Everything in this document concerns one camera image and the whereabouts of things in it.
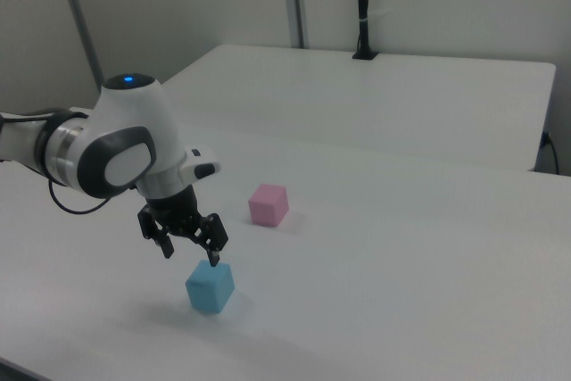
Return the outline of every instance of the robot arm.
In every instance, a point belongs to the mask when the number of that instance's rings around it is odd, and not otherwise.
[[[228,236],[217,214],[197,210],[192,184],[219,171],[207,147],[185,148],[161,84],[119,75],[103,84],[93,112],[57,111],[0,118],[0,159],[20,162],[51,181],[95,198],[136,188],[146,199],[138,213],[143,236],[166,258],[169,235],[184,236],[219,261]]]

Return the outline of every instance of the blue cube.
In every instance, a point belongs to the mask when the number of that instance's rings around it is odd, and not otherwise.
[[[234,292],[230,266],[219,262],[211,267],[208,261],[200,261],[186,281],[186,290],[194,308],[218,314]]]

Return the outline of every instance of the white table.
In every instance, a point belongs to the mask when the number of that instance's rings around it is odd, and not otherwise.
[[[555,66],[219,46],[165,83],[181,120],[532,170]]]
[[[198,126],[181,135],[222,162],[195,189],[230,235],[225,310],[191,309],[184,283],[205,255],[175,239],[165,261],[140,236],[136,193],[74,217],[42,178],[5,163],[0,356],[58,381],[571,377],[566,178]],[[278,228],[248,219],[260,182],[287,186]]]

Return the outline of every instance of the pink cube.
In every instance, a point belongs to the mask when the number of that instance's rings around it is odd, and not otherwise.
[[[248,200],[252,222],[263,227],[276,227],[289,205],[285,186],[261,184]]]

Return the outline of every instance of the white wall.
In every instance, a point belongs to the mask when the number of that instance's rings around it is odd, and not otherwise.
[[[357,0],[303,0],[311,48],[352,51]],[[546,129],[571,174],[571,0],[369,0],[371,45],[385,53],[552,62]],[[540,170],[552,171],[542,151]]]
[[[164,81],[223,44],[291,46],[286,0],[79,0],[103,74]]]
[[[0,112],[94,105],[68,0],[0,0],[0,17]]]

